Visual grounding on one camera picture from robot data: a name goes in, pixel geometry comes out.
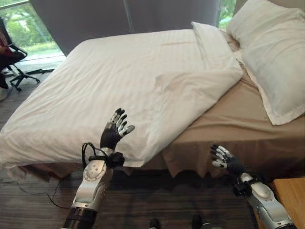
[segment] white duvet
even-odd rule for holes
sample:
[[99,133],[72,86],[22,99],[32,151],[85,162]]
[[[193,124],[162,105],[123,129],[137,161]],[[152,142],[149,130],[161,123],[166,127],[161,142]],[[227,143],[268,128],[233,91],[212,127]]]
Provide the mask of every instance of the white duvet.
[[81,162],[118,107],[136,126],[116,148],[124,165],[149,161],[242,76],[221,33],[193,26],[79,44],[2,128],[0,167]]

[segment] wooden table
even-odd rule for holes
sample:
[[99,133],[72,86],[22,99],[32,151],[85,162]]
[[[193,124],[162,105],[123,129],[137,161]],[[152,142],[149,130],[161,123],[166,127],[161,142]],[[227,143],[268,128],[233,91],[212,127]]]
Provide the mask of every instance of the wooden table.
[[[271,186],[296,227],[305,229],[305,178],[276,179]],[[259,229],[265,229],[255,217]]]

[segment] power cord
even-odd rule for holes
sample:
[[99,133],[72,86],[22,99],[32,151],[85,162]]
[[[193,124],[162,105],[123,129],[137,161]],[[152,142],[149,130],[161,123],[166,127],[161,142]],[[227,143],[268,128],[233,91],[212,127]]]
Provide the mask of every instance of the power cord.
[[55,197],[55,195],[56,195],[56,192],[57,192],[57,188],[58,188],[58,186],[59,186],[59,183],[60,183],[60,181],[58,181],[58,183],[57,183],[57,185],[56,185],[56,188],[55,188],[55,191],[54,191],[54,194],[53,194],[53,196],[52,196],[52,198],[51,198],[51,196],[50,196],[47,192],[30,193],[30,192],[26,191],[25,189],[23,189],[17,181],[0,182],[0,184],[17,184],[18,187],[19,187],[19,189],[20,189],[22,192],[24,192],[24,193],[26,193],[26,194],[28,194],[28,195],[30,195],[30,196],[46,195],[46,196],[49,198],[49,200],[51,201],[51,203],[52,203],[53,205],[55,205],[56,207],[62,208],[62,209],[71,209],[71,208],[67,208],[67,207],[60,206],[60,205],[56,204],[56,203],[54,202],[54,200],[53,200],[54,197]]
[[81,161],[82,161],[83,169],[85,169],[86,166],[87,166],[87,163],[86,163],[86,149],[87,149],[87,146],[90,146],[91,149],[93,150],[94,157],[97,157],[96,150],[98,150],[98,151],[101,151],[104,154],[103,158],[104,158],[105,161],[108,159],[108,156],[104,151],[102,151],[99,148],[96,148],[93,143],[86,142],[86,143],[82,144],[82,147],[81,147]]

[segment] pillowcase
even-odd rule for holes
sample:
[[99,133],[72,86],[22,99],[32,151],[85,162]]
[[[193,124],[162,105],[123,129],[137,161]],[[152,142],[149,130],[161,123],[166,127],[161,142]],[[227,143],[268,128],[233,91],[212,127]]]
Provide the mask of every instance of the pillowcase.
[[275,5],[268,0],[248,0],[233,16],[227,26],[241,48],[249,45],[257,35],[279,23],[299,20],[304,17],[300,9],[289,9]]
[[242,49],[242,58],[273,125],[305,112],[305,20],[285,21],[262,32]]

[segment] chair armrest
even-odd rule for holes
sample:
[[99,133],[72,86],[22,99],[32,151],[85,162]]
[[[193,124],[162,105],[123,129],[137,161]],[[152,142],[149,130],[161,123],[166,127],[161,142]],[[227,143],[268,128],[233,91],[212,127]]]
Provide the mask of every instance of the chair armrest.
[[24,49],[18,47],[18,46],[15,45],[14,43],[10,44],[9,47],[12,48],[12,49],[14,49],[14,50],[16,50],[16,51],[18,51],[18,52],[22,52],[25,56],[28,55],[28,53],[27,53]]

